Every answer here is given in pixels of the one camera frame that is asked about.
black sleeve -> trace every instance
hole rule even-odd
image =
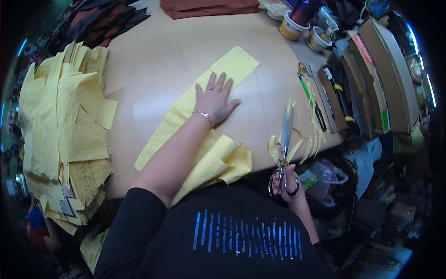
[[[135,277],[166,213],[166,206],[153,193],[130,189],[105,238],[94,278]]]
[[[326,271],[328,272],[328,274],[333,275],[331,278],[336,278],[335,275],[333,274],[333,271],[331,270],[331,268],[328,266],[328,262],[325,258],[324,252],[323,252],[323,248],[322,248],[322,244],[321,242],[315,243],[313,244],[314,249],[316,250],[316,253],[319,256],[319,259],[322,262],[323,267],[326,269]]]

lid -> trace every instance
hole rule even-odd
[[[318,6],[319,8],[325,5],[325,1],[323,0],[307,0],[308,3]]]

tattoo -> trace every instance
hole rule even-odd
[[[220,107],[214,112],[214,122],[220,123],[224,120],[225,117],[225,112],[226,112],[226,105],[222,104],[220,105]]]

wrist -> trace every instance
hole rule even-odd
[[[192,116],[190,117],[190,119],[193,122],[197,123],[199,126],[206,127],[209,130],[212,128],[212,124],[209,121],[209,119],[207,117],[205,117],[204,115],[200,114],[200,113],[194,112],[192,114]]]
[[[302,193],[299,196],[297,196],[295,199],[290,201],[288,203],[288,207],[289,207],[289,209],[291,209],[291,208],[298,208],[298,207],[301,207],[302,205],[305,205],[305,204],[308,204],[308,203],[306,201],[305,193]]]

green pencil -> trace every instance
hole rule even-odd
[[[298,74],[298,76],[299,76],[299,79],[301,80],[302,86],[303,86],[304,89],[305,89],[305,93],[307,93],[307,97],[308,97],[308,99],[310,100],[310,93],[308,92],[308,89],[306,88],[305,83],[304,83],[304,81],[302,80],[301,74]]]

